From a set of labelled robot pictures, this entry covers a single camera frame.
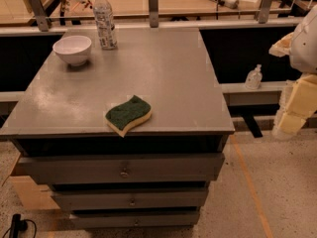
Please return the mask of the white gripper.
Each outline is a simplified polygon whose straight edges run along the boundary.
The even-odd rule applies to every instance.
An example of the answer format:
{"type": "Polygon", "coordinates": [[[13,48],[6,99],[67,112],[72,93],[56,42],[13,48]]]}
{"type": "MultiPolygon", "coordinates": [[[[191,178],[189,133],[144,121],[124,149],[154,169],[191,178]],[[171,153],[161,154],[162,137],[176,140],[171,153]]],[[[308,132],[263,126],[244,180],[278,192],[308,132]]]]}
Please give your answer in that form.
{"type": "Polygon", "coordinates": [[[272,135],[279,140],[295,136],[307,119],[317,111],[317,5],[289,33],[273,44],[268,53],[275,57],[289,56],[293,68],[305,72],[283,88],[272,135]]]}

